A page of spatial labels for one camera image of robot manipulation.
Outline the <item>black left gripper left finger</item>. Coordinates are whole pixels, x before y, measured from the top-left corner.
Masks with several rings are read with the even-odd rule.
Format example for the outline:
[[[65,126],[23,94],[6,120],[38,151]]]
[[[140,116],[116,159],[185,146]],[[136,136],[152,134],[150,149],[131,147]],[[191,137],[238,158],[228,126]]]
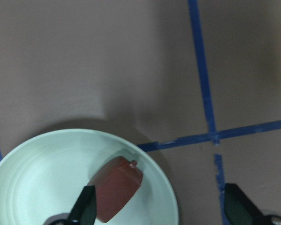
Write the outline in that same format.
[[[93,225],[96,220],[96,188],[95,186],[85,186],[67,220],[71,225]]]

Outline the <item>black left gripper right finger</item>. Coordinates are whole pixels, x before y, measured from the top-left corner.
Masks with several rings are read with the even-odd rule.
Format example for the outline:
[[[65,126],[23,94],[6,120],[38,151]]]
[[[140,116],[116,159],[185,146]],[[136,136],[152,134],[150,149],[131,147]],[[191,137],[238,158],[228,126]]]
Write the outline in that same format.
[[[225,184],[224,213],[230,225],[252,225],[264,216],[235,183]]]

